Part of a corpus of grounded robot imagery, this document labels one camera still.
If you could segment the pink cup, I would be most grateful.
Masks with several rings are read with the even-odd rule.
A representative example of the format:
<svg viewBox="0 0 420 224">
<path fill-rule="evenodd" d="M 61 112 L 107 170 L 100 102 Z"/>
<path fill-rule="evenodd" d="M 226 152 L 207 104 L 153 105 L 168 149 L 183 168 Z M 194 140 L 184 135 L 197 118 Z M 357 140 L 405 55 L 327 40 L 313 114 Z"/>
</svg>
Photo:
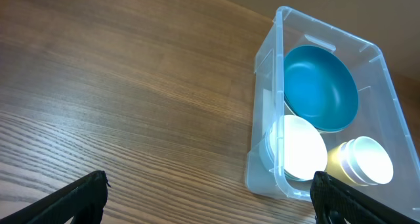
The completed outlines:
<svg viewBox="0 0 420 224">
<path fill-rule="evenodd" d="M 352 164 L 350 145 L 353 141 L 354 139 L 343 143 L 339 151 L 339 161 L 343 172 L 341 181 L 350 186 L 368 186 L 368 184 L 357 173 L 355 165 Z"/>
</svg>

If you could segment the dark blue bowl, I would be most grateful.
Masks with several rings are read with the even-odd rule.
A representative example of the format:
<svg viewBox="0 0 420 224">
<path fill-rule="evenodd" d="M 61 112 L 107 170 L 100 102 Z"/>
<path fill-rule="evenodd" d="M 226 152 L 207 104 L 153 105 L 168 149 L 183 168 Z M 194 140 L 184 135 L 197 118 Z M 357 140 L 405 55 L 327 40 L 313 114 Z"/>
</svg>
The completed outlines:
<svg viewBox="0 0 420 224">
<path fill-rule="evenodd" d="M 303 45 L 291 50 L 283 62 L 285 101 L 295 107 L 336 108 L 354 121 L 359 108 L 358 90 L 346 65 L 331 52 Z"/>
</svg>

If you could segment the light blue small bowl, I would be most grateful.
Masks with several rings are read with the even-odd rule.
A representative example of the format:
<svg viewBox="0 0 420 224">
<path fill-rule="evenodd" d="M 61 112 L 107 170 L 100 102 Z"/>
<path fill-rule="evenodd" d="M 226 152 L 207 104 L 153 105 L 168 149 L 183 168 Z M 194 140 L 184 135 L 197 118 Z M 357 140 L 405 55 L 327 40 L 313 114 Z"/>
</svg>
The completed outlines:
<svg viewBox="0 0 420 224">
<path fill-rule="evenodd" d="M 272 148 L 270 146 L 270 141 L 268 137 L 265 137 L 259 143 L 259 156 L 265 170 L 269 172 L 273 172 L 274 157 L 273 157 Z"/>
</svg>

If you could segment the mint green small bowl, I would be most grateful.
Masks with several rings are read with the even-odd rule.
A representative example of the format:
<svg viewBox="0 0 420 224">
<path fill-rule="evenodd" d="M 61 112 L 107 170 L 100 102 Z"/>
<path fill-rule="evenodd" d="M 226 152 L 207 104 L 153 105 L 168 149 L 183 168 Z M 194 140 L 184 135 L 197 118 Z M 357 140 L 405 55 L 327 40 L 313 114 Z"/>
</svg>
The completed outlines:
<svg viewBox="0 0 420 224">
<path fill-rule="evenodd" d="M 264 146 L 260 147 L 260 157 L 265 168 L 269 172 L 272 172 L 272 170 L 274 169 L 274 150 L 276 148 L 273 145 L 276 142 L 276 140 L 273 139 L 275 136 L 272 135 L 271 129 L 269 129 L 264 134 L 264 136 L 265 136 Z"/>
</svg>

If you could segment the clear plastic storage container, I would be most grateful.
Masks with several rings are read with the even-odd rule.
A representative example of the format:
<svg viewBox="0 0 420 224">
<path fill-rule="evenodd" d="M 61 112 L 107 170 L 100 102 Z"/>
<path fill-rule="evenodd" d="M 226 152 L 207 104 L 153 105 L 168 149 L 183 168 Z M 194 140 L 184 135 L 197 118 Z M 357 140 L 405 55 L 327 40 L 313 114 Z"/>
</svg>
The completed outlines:
<svg viewBox="0 0 420 224">
<path fill-rule="evenodd" d="M 247 155 L 245 184 L 259 195 L 275 199 L 310 200 L 312 180 L 295 181 L 284 172 L 284 142 L 276 142 L 273 172 L 265 170 L 259 143 L 273 123 L 284 126 L 284 58 L 293 49 L 311 45 L 339 58 L 355 80 L 359 96 L 354 121 L 337 133 L 320 133 L 327 153 L 352 139 L 366 136 L 388 153 L 394 175 L 385 185 L 351 186 L 414 220 L 419 219 L 419 158 L 406 125 L 383 54 L 376 45 L 291 7 L 276 11 L 273 25 L 255 56 L 255 100 L 251 150 Z M 274 112 L 270 127 L 263 127 L 263 89 L 272 91 Z"/>
</svg>

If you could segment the pale green cup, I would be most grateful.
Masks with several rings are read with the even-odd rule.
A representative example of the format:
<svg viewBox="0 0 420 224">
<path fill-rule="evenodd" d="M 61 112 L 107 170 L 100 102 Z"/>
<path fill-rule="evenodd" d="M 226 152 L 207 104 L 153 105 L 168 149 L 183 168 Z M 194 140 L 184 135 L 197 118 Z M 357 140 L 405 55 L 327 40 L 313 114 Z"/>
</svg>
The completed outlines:
<svg viewBox="0 0 420 224">
<path fill-rule="evenodd" d="M 362 136 L 349 142 L 347 162 L 355 181 L 361 185 L 385 185 L 394 175 L 390 156 L 370 137 Z"/>
</svg>

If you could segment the cream white bowl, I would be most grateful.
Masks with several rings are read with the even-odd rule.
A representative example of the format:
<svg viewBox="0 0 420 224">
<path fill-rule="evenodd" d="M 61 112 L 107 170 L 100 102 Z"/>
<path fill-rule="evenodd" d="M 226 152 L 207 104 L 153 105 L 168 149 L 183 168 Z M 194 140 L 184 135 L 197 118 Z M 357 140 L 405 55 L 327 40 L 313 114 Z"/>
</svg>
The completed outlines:
<svg viewBox="0 0 420 224">
<path fill-rule="evenodd" d="M 285 101 L 285 105 L 294 115 L 311 123 L 320 133 L 337 133 L 349 126 L 350 120 L 340 116 L 336 108 L 322 104 L 322 108 L 310 109 L 308 106 L 295 107 Z"/>
</svg>

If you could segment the yellow cup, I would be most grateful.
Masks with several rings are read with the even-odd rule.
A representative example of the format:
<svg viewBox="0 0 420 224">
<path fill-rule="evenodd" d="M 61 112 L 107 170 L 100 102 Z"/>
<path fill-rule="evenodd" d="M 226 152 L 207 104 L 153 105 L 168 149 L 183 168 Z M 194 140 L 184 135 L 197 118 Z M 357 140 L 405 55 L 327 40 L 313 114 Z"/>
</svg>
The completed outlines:
<svg viewBox="0 0 420 224">
<path fill-rule="evenodd" d="M 327 153 L 327 167 L 325 172 L 347 185 L 359 186 L 357 182 L 351 179 L 343 167 L 344 160 L 342 159 L 342 156 L 344 154 L 343 149 L 346 147 L 346 144 L 347 142 L 344 142 Z"/>
</svg>

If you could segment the pale pink small bowl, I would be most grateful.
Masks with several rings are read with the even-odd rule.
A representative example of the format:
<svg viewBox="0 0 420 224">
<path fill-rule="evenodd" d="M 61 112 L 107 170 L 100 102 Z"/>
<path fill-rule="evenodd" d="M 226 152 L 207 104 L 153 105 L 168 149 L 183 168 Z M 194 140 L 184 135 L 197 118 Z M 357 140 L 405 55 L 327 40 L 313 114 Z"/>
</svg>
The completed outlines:
<svg viewBox="0 0 420 224">
<path fill-rule="evenodd" d="M 327 166 L 327 148 L 318 130 L 305 119 L 295 115 L 281 118 L 283 127 L 273 123 L 269 142 L 274 155 L 276 142 L 283 141 L 283 169 L 285 175 L 295 181 L 309 181 L 317 171 Z"/>
</svg>

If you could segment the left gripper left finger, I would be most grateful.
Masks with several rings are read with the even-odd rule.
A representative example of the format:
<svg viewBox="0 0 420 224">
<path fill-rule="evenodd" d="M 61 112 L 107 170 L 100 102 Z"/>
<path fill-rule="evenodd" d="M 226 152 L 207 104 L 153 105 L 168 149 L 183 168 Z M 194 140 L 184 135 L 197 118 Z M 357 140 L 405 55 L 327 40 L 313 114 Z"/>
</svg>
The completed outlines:
<svg viewBox="0 0 420 224">
<path fill-rule="evenodd" d="M 1 219 L 2 223 L 99 224 L 108 199 L 108 179 L 96 170 Z"/>
</svg>

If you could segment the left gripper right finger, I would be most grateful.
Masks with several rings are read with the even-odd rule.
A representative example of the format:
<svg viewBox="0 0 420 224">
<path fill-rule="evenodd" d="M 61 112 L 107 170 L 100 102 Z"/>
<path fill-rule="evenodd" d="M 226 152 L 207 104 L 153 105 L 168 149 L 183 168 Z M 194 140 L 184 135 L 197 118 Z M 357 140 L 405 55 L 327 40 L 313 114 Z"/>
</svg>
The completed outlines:
<svg viewBox="0 0 420 224">
<path fill-rule="evenodd" d="M 323 171 L 314 174 L 310 198 L 317 224 L 418 224 Z"/>
</svg>

